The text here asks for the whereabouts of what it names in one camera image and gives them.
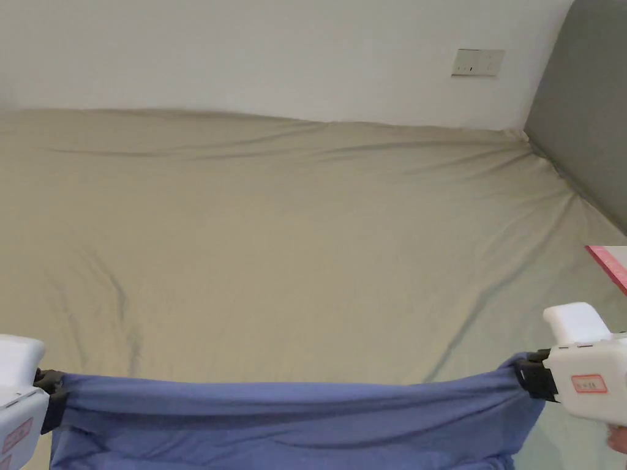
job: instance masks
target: mattress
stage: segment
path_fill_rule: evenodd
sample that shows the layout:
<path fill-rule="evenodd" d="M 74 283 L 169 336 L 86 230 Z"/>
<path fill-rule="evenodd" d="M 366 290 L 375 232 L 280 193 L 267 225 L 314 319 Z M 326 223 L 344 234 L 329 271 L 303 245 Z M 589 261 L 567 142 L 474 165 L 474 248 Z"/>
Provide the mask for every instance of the mattress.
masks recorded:
<path fill-rule="evenodd" d="M 0 201 L 0 331 L 44 368 L 413 384 L 551 346 L 547 306 L 627 329 L 584 249 L 625 237 L 516 133 L 16 112 Z M 616 464 L 603 438 L 547 407 L 519 468 Z"/>

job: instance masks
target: bed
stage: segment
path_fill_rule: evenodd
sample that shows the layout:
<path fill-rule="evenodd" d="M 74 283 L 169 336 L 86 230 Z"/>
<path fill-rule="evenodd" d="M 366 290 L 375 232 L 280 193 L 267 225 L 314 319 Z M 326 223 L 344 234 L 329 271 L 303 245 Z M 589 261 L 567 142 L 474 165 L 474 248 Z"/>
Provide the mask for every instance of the bed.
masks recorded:
<path fill-rule="evenodd" d="M 45 341 L 44 368 L 412 384 L 551 346 L 547 306 L 624 326 L 584 245 L 625 237 L 523 134 L 174 111 L 2 126 L 2 330 Z M 598 467 L 602 432 L 566 422 L 549 407 L 519 467 Z"/>

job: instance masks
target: blue fabric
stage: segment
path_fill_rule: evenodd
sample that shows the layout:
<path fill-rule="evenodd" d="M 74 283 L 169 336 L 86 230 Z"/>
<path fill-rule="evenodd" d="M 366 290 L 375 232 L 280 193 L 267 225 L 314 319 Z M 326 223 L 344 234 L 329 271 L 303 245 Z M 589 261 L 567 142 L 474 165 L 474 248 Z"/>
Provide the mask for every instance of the blue fabric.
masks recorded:
<path fill-rule="evenodd" d="M 68 374 L 51 468 L 513 469 L 544 402 L 520 388 L 510 364 L 411 386 Z"/>

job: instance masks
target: gray headboard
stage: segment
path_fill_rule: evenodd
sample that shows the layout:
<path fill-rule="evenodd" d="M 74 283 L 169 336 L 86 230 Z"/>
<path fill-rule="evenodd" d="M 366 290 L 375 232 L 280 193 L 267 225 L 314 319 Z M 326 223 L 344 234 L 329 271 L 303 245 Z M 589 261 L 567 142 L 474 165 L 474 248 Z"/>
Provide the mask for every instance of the gray headboard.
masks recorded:
<path fill-rule="evenodd" d="M 525 131 L 627 232 L 627 0 L 574 1 Z"/>

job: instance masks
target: label sticker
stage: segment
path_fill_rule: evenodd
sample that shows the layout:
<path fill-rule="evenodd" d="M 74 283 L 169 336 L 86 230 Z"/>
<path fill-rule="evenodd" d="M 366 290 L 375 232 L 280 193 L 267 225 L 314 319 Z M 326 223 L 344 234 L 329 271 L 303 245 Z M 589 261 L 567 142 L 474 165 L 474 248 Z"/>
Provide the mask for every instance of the label sticker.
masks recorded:
<path fill-rule="evenodd" d="M 603 377 L 595 375 L 573 375 L 571 377 L 575 391 L 579 394 L 606 394 L 608 388 Z"/>
<path fill-rule="evenodd" d="M 0 462 L 0 470 L 9 470 L 9 465 L 11 465 L 11 456 L 8 456 Z"/>
<path fill-rule="evenodd" d="M 33 425 L 33 418 L 29 418 L 28 420 L 20 424 L 15 431 L 10 433 L 4 440 L 4 445 L 2 447 L 2 454 L 5 455 L 12 448 L 17 446 L 22 439 L 28 436 L 28 433 L 31 432 L 32 425 Z"/>

